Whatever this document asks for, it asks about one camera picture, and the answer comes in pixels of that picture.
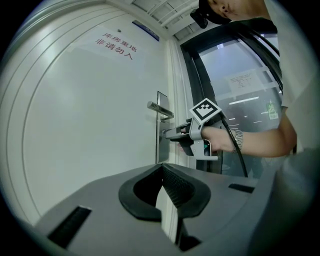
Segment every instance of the black cap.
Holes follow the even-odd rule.
[[[231,19],[221,17],[219,14],[215,13],[209,3],[208,0],[199,0],[199,10],[203,17],[205,17],[208,21],[212,23],[224,25],[231,22]]]

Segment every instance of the camera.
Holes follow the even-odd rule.
[[[205,29],[208,26],[208,20],[200,12],[200,9],[195,9],[190,13],[190,16],[199,25],[200,28]]]

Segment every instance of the glass door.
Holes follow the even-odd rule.
[[[230,129],[262,132],[277,128],[282,94],[269,68],[240,39],[207,49],[200,54],[217,105],[227,116]],[[281,158],[243,155],[249,177],[260,178]],[[222,174],[243,176],[237,154],[224,152]]]

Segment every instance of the lever handle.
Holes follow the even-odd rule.
[[[172,113],[171,111],[165,109],[164,107],[162,106],[159,106],[158,104],[152,102],[152,101],[149,101],[148,104],[147,104],[147,108],[148,109],[151,109],[153,111],[156,111],[162,115],[165,115],[167,116],[167,118],[164,118],[162,119],[162,121],[164,120],[168,120],[168,119],[172,119],[175,117],[174,113]]]

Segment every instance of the person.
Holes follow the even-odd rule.
[[[288,155],[297,145],[297,153],[320,144],[318,100],[319,65],[309,42],[290,14],[273,0],[199,0],[199,10],[211,22],[227,24],[253,18],[271,20],[278,30],[280,68],[283,82],[283,112],[275,129],[263,132],[235,131],[242,135],[238,143],[245,155],[275,158]],[[234,152],[235,147],[224,129],[205,127],[202,137],[213,152]]]

